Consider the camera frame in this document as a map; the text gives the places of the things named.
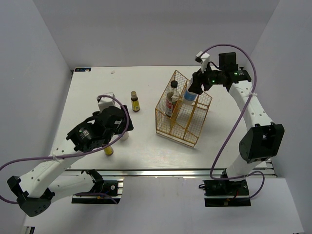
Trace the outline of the white jar silver lid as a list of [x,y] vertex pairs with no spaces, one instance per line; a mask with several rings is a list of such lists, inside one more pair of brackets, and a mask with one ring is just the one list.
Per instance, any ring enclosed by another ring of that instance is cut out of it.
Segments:
[[123,135],[120,135],[120,140],[125,141],[129,138],[129,133],[125,132]]
[[184,95],[183,95],[183,103],[186,105],[192,105],[193,102],[195,101],[197,97],[196,93],[193,92],[189,92],[188,90],[185,91]]

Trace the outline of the dark sauce bottle red label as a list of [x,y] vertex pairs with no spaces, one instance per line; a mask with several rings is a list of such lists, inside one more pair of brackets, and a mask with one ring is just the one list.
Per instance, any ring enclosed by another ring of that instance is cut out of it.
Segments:
[[168,117],[172,116],[174,108],[180,97],[177,87],[178,82],[176,80],[172,80],[170,83],[170,90],[166,94],[166,102],[165,102],[165,115]]

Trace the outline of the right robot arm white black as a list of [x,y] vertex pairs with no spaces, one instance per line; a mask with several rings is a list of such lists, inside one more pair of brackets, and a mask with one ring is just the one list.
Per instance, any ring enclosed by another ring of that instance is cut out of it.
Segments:
[[222,177],[210,175],[211,179],[221,181],[221,191],[230,195],[237,190],[237,181],[250,175],[263,161],[277,155],[285,129],[282,124],[274,123],[263,109],[254,92],[256,78],[239,68],[235,52],[219,54],[219,65],[215,69],[210,67],[210,56],[205,52],[199,52],[195,60],[201,67],[193,73],[187,91],[192,95],[201,95],[214,85],[225,87],[240,110],[234,127],[241,120],[246,125],[247,132],[239,142],[235,161],[223,171]]

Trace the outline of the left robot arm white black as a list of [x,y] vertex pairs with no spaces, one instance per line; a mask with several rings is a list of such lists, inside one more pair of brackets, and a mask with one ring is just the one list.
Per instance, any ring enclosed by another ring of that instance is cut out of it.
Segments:
[[79,193],[98,195],[104,188],[102,176],[95,170],[84,170],[74,179],[56,179],[72,164],[95,149],[107,146],[113,136],[133,130],[126,105],[110,106],[75,126],[49,159],[22,176],[7,180],[17,197],[17,204],[29,217],[35,217],[66,196]]

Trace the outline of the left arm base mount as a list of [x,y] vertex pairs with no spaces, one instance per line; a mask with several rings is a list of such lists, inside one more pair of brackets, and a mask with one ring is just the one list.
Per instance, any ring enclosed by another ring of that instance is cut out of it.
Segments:
[[72,196],[72,204],[117,205],[121,199],[121,189],[118,180],[104,179],[98,171],[83,170],[81,174],[89,175],[94,183],[90,191]]

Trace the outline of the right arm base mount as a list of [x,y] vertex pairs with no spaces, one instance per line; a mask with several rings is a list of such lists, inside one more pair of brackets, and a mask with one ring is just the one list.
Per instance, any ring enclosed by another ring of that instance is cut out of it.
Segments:
[[246,179],[204,180],[198,186],[204,191],[206,207],[250,207],[251,199]]

